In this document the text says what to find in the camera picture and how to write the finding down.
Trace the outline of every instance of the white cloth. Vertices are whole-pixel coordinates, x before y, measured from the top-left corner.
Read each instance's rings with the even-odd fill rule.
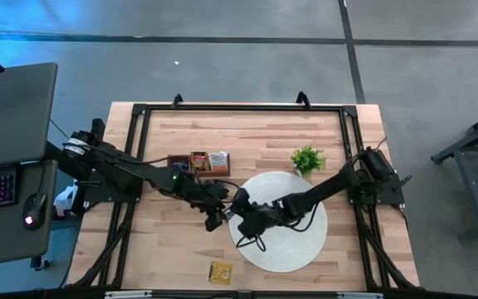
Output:
[[[243,186],[250,194],[249,201],[259,204],[291,193],[304,192],[312,188],[304,179],[286,172],[267,172],[249,179]],[[304,228],[312,213],[307,213],[296,228]],[[234,215],[229,223],[230,234],[237,243],[242,234],[237,229],[242,218]],[[290,228],[273,227],[267,229],[261,238],[266,245],[262,252],[255,243],[238,248],[239,252],[252,264],[270,272],[291,272],[312,262],[322,250],[328,232],[328,216],[321,203],[316,210],[313,223],[303,233]]]
[[[79,187],[75,185],[76,180],[73,180],[73,186],[67,186],[64,191],[55,197],[56,214],[59,217],[64,216],[64,210],[70,210],[73,205],[73,199],[75,199],[76,191]]]

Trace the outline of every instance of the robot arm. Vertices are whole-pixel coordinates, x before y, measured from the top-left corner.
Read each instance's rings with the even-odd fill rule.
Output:
[[[363,167],[354,170],[357,161],[363,162]],[[301,220],[316,205],[345,189],[354,189],[362,197],[374,196],[394,176],[395,172],[383,153],[368,147],[346,163],[335,176],[308,191],[288,194],[272,201],[270,206],[250,203],[246,190],[240,189],[230,210],[243,219],[238,227],[242,235],[249,239],[257,238],[276,225],[294,228],[293,223]]]
[[[192,208],[206,213],[206,230],[211,232],[222,223],[222,199],[227,189],[221,183],[201,184],[188,171],[173,167],[155,167],[150,163],[117,150],[113,145],[99,140],[95,134],[79,131],[64,144],[63,152],[77,163],[95,169],[105,177],[106,183],[119,191],[130,190],[142,181],[149,182],[161,194],[188,202]]]

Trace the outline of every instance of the green plant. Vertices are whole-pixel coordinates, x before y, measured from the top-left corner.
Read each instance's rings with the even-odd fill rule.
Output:
[[[306,145],[302,149],[295,150],[295,154],[291,157],[295,163],[295,168],[302,175],[310,174],[313,169],[320,170],[325,166],[325,159],[319,158],[321,149],[313,149],[311,145]]]

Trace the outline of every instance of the computer mouse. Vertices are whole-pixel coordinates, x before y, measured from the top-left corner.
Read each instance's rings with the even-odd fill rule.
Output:
[[[46,203],[47,196],[45,194],[36,193],[28,197],[23,204],[23,225],[28,230],[37,230],[41,228],[46,220]]]

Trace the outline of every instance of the yellow package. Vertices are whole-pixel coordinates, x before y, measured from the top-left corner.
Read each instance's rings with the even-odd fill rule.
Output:
[[[229,285],[232,282],[232,265],[225,262],[212,262],[209,267],[208,281]]]

